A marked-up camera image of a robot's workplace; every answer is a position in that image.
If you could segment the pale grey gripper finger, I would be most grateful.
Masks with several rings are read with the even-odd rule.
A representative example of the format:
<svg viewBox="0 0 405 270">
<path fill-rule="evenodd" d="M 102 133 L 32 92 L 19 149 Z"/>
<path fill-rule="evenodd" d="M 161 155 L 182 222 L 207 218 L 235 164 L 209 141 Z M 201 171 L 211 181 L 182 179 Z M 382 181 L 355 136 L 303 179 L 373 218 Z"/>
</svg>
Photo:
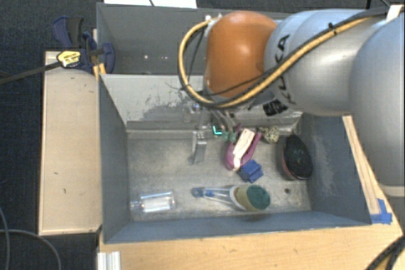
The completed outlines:
<svg viewBox="0 0 405 270">
<path fill-rule="evenodd" d="M 196 162 L 196 151 L 197 151 L 197 143 L 198 143 L 198 133 L 193 132 L 192 134 L 192 150 L 190 156 L 188 157 L 188 163 L 194 164 Z"/>
<path fill-rule="evenodd" d="M 204 161 L 207 144 L 208 141 L 204 132 L 198 133 L 196 142 L 196 163 Z"/>
</svg>

